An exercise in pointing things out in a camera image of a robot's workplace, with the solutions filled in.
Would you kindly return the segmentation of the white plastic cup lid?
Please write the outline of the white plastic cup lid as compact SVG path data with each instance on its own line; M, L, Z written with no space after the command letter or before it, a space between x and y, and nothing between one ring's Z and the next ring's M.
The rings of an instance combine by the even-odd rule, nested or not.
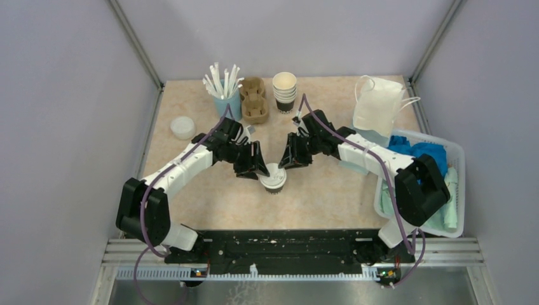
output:
M285 182L287 180L287 174L285 169L279 168L277 163L268 163L267 168L270 172L269 177L264 177L262 175L259 176L259 181L261 184L266 186L280 186L283 184L285 185Z

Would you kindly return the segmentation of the black paper coffee cup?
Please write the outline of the black paper coffee cup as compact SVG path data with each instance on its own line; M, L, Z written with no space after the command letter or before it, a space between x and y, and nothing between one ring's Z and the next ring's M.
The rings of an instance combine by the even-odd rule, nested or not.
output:
M280 186L266 186L264 185L265 190L270 194L278 194L283 189L283 184Z

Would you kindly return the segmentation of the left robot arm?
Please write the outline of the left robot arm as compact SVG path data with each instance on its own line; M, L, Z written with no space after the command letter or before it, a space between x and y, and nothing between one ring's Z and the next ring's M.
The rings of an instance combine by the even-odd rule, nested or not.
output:
M259 141L240 122L223 116L208 133L200 133L173 160L143 179L130 178L121 191L116 227L143 241L151 250L158 245L179 249L188 262L203 257L204 246L194 229L174 223L169 200L190 180L217 162L232 164L238 178L269 177Z

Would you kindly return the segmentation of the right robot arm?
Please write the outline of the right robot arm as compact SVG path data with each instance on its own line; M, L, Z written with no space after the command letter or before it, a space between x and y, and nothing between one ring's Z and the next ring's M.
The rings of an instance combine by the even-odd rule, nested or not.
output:
M285 170L312 164L313 156L324 154L358 165L386 181L393 200L393 216L379 230L372 252L381 262L391 261L402 243L451 198L444 176L435 160L400 154L363 138L351 128L334 128L317 109L295 117L297 132L291 132L278 166Z

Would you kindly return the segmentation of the white takeout paper bag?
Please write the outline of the white takeout paper bag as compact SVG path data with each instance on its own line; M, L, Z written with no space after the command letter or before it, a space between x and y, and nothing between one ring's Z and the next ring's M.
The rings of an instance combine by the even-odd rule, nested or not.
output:
M405 86L396 81L361 76L354 87L356 104L352 126L389 137L399 112L421 100L420 97L405 98L405 92Z

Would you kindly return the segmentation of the brown cardboard cup carrier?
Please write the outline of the brown cardboard cup carrier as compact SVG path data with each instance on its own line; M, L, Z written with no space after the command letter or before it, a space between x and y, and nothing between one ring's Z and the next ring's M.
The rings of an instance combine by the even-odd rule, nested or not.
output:
M258 77L247 77L240 81L240 102L243 119L249 124L262 124L269 117L264 81Z

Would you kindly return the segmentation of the blue straw holder cup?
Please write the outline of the blue straw holder cup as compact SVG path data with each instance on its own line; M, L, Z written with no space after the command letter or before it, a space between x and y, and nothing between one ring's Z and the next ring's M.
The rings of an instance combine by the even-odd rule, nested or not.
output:
M226 114L227 118L233 118L236 121L240 121L242 119L239 89L236 89L228 98L221 99L220 97L213 97L213 100L219 116Z

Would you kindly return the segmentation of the stack of paper cups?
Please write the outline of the stack of paper cups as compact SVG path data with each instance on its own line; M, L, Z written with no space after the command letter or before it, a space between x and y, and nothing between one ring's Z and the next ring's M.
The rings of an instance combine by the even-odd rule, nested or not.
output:
M274 75L272 85L277 109L283 114L290 113L297 97L297 77L291 72L279 72Z

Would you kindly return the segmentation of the white wrapped straws bundle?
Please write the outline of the white wrapped straws bundle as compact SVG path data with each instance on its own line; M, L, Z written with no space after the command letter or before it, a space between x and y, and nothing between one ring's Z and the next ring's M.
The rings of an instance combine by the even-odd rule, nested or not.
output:
M215 98L221 100L230 98L233 94L238 93L239 89L243 87L241 82L245 78L240 78L238 76L240 68L236 64L232 66L231 71L225 68L223 74L221 74L219 62L214 62L214 64L209 67L209 72L210 74L204 75L202 83L205 86L206 91Z

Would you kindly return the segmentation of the stack of white lids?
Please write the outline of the stack of white lids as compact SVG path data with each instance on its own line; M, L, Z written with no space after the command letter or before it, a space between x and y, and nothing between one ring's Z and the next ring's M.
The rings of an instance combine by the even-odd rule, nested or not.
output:
M196 133L194 121L187 116L178 116L170 122L170 129L173 135L179 140L189 140Z

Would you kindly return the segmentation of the blue cloth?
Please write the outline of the blue cloth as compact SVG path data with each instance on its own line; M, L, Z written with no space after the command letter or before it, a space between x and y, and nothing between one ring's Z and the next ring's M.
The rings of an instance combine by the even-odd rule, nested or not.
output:
M442 177L445 177L448 171L447 165L447 152L442 145L433 144L429 142L418 142L416 144L410 144L410 141L407 137L392 135L390 137L387 148L393 152L399 154L405 154L419 158L423 154L431 156Z

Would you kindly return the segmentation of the light green cloth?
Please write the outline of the light green cloth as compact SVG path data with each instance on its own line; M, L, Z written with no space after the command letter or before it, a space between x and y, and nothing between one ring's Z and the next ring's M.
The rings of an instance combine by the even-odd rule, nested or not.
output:
M377 212L384 217L394 215L392 201L390 199L389 190L386 182L379 179L381 182L379 194L374 200L374 207ZM457 207L456 207L456 188L458 186L458 173L454 167L450 166L444 177L444 182L450 193L450 200L437 212L435 212L424 225L430 229L439 231L456 230L458 224Z

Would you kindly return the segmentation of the white plastic basket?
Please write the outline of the white plastic basket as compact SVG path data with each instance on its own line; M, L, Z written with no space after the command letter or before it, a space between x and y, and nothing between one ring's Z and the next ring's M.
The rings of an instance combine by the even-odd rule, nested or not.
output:
M465 224L465 153L462 147L454 142L450 142L439 137L410 130L394 130L392 135L407 137L412 145L418 142L429 142L442 145L445 148L447 152L448 168L452 166L458 173L458 186L456 188L456 207L458 216L457 228L456 230L447 232L439 231L437 229L430 229L425 225L422 225L421 229L428 234L433 234L436 236L448 238L457 238L461 236Z

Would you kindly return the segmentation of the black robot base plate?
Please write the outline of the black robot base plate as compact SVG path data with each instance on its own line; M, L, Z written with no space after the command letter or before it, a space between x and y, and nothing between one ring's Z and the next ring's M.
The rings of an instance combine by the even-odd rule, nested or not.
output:
M206 230L190 251L171 248L163 262L208 267L211 275L355 275L364 266L416 259L389 248L375 229Z

